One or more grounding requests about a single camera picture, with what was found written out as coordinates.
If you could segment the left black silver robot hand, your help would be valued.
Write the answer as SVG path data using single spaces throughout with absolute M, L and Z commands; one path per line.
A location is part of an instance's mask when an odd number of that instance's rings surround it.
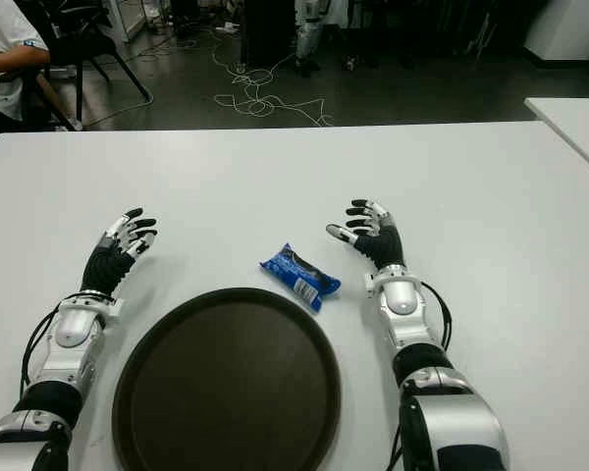
M 80 290 L 110 297 L 136 260 L 153 244 L 157 220 L 144 218 L 141 207 L 126 211 L 95 244 L 85 264 Z

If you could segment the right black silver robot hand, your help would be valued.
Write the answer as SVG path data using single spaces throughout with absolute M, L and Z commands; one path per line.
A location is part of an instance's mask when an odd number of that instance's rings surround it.
M 346 210 L 344 226 L 328 224 L 326 232 L 351 245 L 378 270 L 390 265 L 405 267 L 402 239 L 392 214 L 370 199 L 354 199 Z

